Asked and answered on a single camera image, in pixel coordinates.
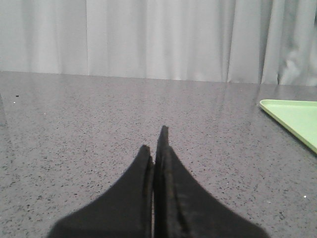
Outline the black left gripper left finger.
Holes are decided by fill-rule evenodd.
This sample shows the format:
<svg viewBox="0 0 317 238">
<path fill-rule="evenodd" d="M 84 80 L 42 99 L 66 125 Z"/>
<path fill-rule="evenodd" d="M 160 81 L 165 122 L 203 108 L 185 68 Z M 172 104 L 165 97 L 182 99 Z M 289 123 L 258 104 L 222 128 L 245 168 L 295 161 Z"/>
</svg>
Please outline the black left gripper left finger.
<svg viewBox="0 0 317 238">
<path fill-rule="evenodd" d="M 103 195 L 60 219 L 50 238 L 150 238 L 154 165 L 141 146 L 133 163 Z"/>
</svg>

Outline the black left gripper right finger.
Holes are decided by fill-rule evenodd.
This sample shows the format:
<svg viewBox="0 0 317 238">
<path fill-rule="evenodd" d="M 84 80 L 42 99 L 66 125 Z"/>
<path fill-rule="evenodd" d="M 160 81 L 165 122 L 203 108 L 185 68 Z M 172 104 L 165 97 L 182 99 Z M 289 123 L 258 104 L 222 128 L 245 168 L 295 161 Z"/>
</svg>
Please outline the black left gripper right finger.
<svg viewBox="0 0 317 238">
<path fill-rule="evenodd" d="M 266 238 L 267 232 L 217 201 L 188 172 L 168 143 L 158 138 L 154 206 L 156 238 Z"/>
</svg>

